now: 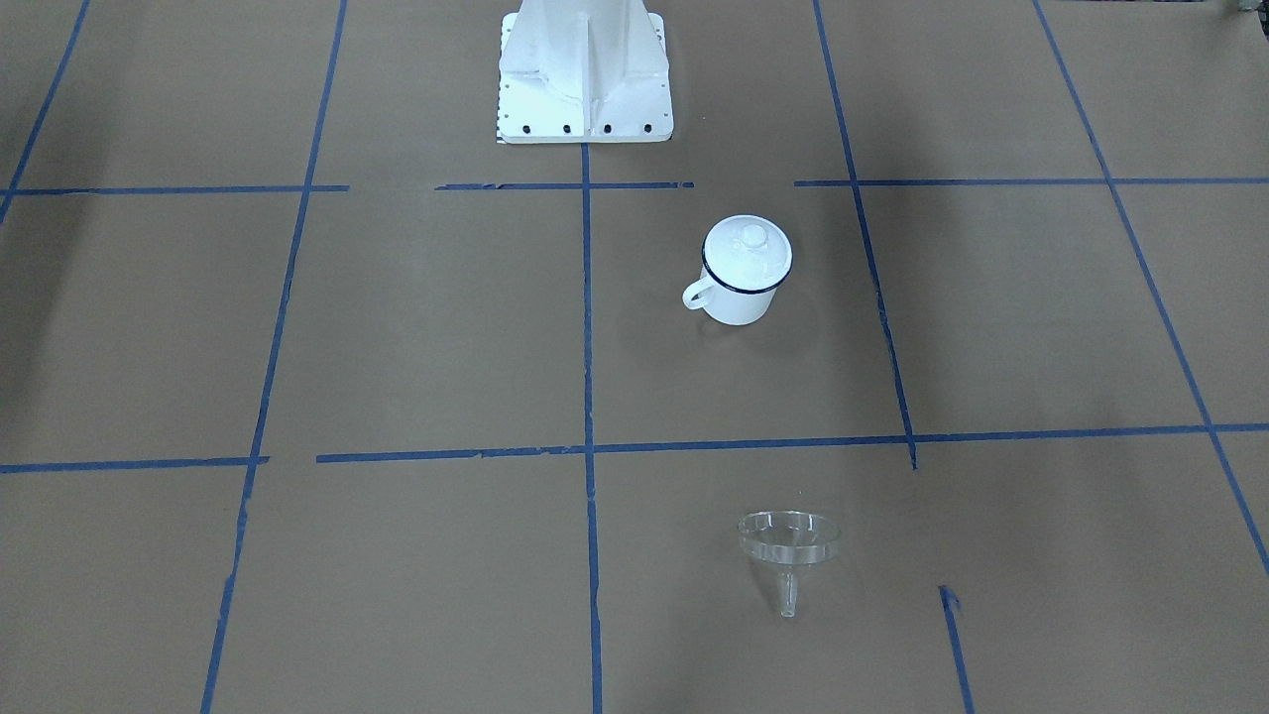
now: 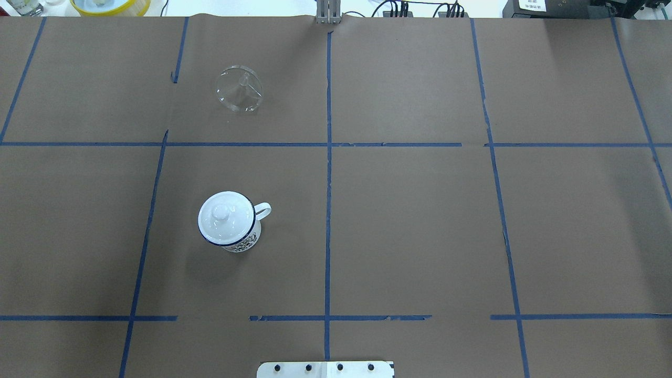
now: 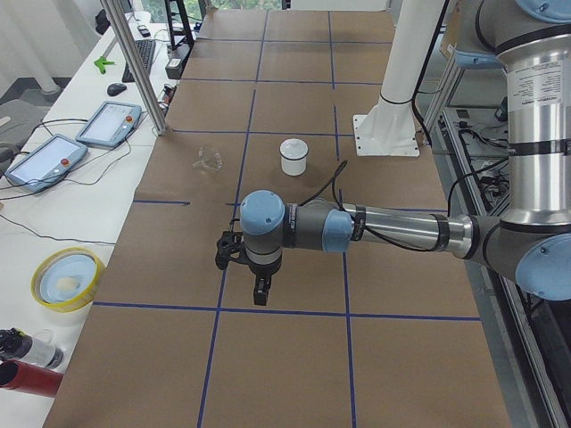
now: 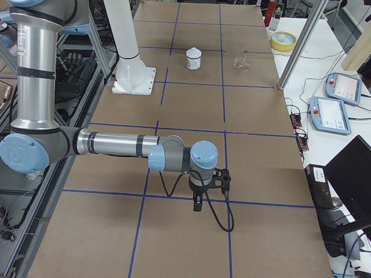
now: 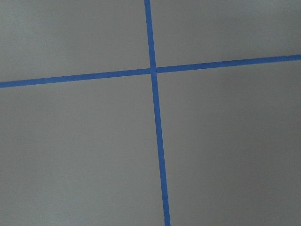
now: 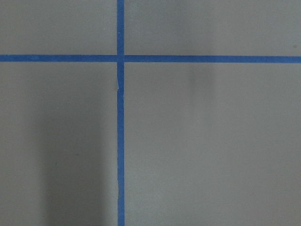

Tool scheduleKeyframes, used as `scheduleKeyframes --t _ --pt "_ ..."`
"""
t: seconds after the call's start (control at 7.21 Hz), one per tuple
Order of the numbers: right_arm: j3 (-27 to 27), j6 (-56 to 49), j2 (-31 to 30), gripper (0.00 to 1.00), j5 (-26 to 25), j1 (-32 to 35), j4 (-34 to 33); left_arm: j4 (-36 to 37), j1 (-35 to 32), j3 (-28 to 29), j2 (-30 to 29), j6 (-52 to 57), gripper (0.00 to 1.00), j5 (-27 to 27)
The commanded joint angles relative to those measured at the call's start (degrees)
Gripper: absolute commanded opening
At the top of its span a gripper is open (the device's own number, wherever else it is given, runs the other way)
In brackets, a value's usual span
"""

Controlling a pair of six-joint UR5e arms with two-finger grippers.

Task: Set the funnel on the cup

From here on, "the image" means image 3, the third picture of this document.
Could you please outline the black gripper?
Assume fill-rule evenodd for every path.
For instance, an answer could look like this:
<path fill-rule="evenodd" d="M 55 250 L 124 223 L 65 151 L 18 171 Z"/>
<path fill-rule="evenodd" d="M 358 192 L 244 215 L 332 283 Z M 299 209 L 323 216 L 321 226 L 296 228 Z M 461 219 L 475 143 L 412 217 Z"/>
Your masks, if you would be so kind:
<path fill-rule="evenodd" d="M 271 278 L 281 268 L 281 261 L 276 260 L 270 264 L 249 263 L 249 269 L 255 276 L 253 288 L 253 303 L 257 306 L 268 304 L 269 286 Z"/>

